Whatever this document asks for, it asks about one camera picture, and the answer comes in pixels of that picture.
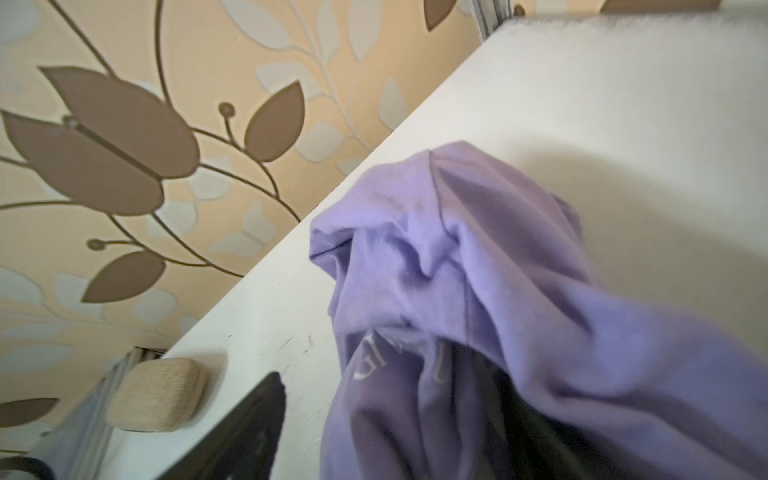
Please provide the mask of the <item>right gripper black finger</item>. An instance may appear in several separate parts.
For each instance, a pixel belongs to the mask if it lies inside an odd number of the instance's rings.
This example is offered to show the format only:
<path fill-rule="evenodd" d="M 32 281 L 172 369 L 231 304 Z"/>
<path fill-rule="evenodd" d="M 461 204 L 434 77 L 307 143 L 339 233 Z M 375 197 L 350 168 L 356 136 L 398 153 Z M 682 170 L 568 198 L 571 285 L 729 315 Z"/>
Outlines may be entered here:
<path fill-rule="evenodd" d="M 286 412 L 280 374 L 253 388 L 162 479 L 268 479 Z"/>

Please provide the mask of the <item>lavender purple cloth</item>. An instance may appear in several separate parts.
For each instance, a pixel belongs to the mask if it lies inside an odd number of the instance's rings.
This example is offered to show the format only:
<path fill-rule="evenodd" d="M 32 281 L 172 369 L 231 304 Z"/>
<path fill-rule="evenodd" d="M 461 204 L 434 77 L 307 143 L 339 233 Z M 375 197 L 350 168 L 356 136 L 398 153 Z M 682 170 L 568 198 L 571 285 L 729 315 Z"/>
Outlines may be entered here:
<path fill-rule="evenodd" d="M 342 378 L 323 479 L 763 479 L 767 367 L 608 292 L 576 212 L 466 142 L 311 224 Z"/>

